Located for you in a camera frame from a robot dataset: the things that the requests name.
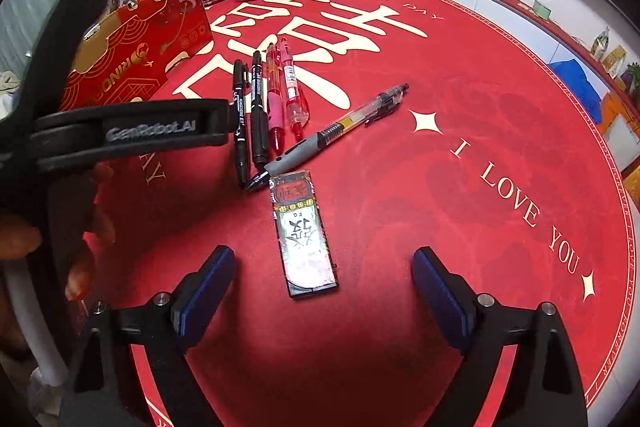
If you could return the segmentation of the grey clear gel pen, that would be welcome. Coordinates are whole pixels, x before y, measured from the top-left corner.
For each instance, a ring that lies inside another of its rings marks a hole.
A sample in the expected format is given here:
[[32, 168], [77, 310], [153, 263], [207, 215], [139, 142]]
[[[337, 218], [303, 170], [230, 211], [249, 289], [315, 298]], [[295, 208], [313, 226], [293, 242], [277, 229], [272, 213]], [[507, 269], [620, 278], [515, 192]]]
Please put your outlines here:
[[275, 176], [280, 176], [280, 174], [291, 172], [295, 168], [303, 166], [308, 160], [317, 156], [338, 139], [341, 139], [346, 133], [363, 124], [369, 126], [372, 122], [393, 114], [408, 89], [408, 83], [391, 87], [375, 95], [363, 106], [351, 110], [339, 120], [332, 122], [326, 129], [307, 136], [306, 139], [296, 143], [282, 155], [268, 162], [264, 171], [256, 174], [248, 182], [245, 190], [249, 192], [257, 190], [259, 187], [266, 185]]

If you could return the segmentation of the dark red calligraphy box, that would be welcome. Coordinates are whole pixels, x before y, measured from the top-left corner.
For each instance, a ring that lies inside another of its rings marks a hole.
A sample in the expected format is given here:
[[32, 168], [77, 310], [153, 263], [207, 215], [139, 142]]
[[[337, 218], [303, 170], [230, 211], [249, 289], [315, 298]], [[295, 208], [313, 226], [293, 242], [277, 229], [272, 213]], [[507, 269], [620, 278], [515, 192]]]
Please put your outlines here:
[[274, 176], [269, 192], [288, 295], [333, 291], [337, 277], [310, 172]]

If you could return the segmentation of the round red wedding rug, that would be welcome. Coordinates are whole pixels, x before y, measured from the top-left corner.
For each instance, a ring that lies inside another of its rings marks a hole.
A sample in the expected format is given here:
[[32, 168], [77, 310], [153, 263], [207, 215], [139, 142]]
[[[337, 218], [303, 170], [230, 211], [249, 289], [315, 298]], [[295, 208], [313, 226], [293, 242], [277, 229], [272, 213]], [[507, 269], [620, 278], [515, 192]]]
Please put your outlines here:
[[410, 260], [430, 246], [507, 306], [555, 303], [591, 425], [636, 375], [638, 213], [599, 129], [544, 61], [449, 0], [226, 0], [213, 40], [160, 98], [222, 98], [235, 60], [288, 39], [317, 131], [405, 84], [392, 115], [308, 165], [337, 288], [288, 295], [267, 191], [243, 192], [230, 146], [114, 162], [101, 194], [116, 239], [96, 297], [141, 305], [215, 246], [238, 275], [188, 359], [228, 426], [419, 426], [459, 353], [439, 335]]

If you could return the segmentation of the red cardboard fruit box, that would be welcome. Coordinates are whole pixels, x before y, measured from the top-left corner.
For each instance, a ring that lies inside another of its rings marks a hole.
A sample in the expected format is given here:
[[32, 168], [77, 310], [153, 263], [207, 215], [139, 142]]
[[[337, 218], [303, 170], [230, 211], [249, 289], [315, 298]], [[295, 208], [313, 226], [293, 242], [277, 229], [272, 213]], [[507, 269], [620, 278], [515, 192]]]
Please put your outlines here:
[[82, 40], [60, 109], [148, 101], [167, 73], [212, 41], [202, 0], [138, 0]]

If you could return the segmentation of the pink gel pen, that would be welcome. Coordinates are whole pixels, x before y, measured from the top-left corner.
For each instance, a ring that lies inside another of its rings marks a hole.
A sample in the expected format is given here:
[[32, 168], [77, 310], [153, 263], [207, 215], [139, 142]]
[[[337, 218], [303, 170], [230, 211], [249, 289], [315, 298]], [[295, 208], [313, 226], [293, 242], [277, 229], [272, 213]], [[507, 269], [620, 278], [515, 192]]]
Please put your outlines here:
[[304, 128], [309, 120], [309, 110], [303, 91], [300, 90], [295, 72], [293, 54], [288, 40], [278, 39], [280, 64], [284, 75], [285, 106], [288, 112], [288, 123], [297, 142], [304, 139]]

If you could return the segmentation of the black marker pen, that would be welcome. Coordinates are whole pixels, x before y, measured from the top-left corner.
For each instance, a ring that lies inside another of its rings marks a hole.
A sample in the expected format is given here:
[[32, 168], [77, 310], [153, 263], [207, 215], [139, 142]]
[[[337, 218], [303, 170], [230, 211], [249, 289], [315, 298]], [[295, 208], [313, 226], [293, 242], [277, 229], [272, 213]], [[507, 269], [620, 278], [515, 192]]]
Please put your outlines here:
[[241, 60], [233, 64], [233, 105], [236, 114], [236, 124], [233, 132], [234, 165], [239, 186], [246, 187], [250, 181], [250, 158], [248, 158], [247, 134], [245, 124], [244, 104], [245, 68]]
[[269, 129], [268, 115], [265, 109], [264, 77], [262, 77], [262, 54], [256, 50], [252, 56], [252, 109], [250, 110], [250, 142], [252, 142], [252, 159], [259, 172], [265, 169], [269, 161]]

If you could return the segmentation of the blue bag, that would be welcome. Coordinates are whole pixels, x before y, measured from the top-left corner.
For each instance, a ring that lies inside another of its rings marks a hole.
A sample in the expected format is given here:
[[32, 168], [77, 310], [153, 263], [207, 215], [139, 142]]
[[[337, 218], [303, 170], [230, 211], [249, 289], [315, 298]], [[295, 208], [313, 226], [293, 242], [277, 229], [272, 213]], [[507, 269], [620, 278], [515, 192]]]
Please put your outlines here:
[[572, 91], [595, 124], [601, 124], [601, 99], [576, 60], [553, 62], [549, 68]]

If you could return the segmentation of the red gel pen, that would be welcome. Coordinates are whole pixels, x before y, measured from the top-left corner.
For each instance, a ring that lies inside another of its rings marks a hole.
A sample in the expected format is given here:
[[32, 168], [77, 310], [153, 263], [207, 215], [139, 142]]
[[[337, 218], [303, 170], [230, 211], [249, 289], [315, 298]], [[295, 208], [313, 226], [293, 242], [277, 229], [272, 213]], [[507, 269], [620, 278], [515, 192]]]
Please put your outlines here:
[[271, 150], [279, 156], [284, 150], [284, 115], [278, 50], [270, 43], [266, 52], [268, 129]]

